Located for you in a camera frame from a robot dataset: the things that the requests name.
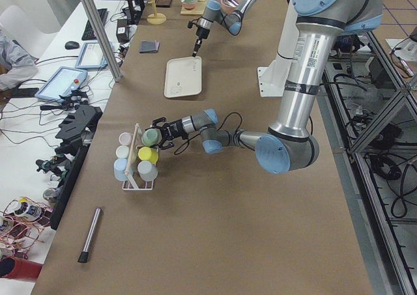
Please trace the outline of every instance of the small black box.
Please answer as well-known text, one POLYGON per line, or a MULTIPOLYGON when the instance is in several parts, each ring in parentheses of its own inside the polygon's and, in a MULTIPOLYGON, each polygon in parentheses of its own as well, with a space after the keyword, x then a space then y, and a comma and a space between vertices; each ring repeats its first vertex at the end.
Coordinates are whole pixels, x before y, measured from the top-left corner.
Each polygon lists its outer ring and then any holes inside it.
POLYGON ((119 43, 126 43, 129 41, 128 20, 117 20, 116 37, 119 43))

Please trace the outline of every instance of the pink bowl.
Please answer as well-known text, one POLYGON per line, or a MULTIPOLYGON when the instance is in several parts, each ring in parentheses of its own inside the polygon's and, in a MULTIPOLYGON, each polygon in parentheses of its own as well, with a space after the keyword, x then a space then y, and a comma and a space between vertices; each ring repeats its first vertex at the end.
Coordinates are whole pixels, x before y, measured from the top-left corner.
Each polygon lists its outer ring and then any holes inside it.
POLYGON ((186 10, 192 10, 197 6, 198 0, 194 3, 181 3, 182 7, 184 7, 186 10))
POLYGON ((231 14, 236 9, 236 7, 231 7, 230 5, 227 5, 225 3, 225 0, 220 0, 220 7, 226 14, 231 14))

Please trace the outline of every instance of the yellow cup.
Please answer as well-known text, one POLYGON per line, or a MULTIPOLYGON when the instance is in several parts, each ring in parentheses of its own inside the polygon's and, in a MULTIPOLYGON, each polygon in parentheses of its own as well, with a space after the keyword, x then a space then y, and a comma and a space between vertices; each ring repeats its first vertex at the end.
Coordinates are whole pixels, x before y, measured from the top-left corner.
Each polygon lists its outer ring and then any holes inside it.
POLYGON ((150 147, 141 147, 137 155, 140 160, 149 160, 153 164, 155 164, 159 158, 158 151, 150 147))

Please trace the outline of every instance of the yellow base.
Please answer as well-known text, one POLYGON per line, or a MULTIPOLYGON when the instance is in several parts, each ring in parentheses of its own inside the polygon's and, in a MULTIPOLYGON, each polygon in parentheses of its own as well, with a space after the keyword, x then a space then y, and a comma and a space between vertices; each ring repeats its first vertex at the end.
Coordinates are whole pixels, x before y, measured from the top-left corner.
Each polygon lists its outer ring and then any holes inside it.
POLYGON ((151 14, 148 16, 146 21, 150 23, 151 25, 159 25, 161 23, 164 23, 167 20, 167 17, 161 13, 151 14))

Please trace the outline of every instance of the white tray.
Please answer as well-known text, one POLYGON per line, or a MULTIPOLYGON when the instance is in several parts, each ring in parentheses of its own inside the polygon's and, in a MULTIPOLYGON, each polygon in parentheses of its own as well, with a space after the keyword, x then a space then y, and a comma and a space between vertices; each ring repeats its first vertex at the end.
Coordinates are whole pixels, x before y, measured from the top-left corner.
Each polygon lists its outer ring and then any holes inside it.
POLYGON ((183 57, 167 62, 164 95, 167 98, 201 92, 201 57, 183 57))

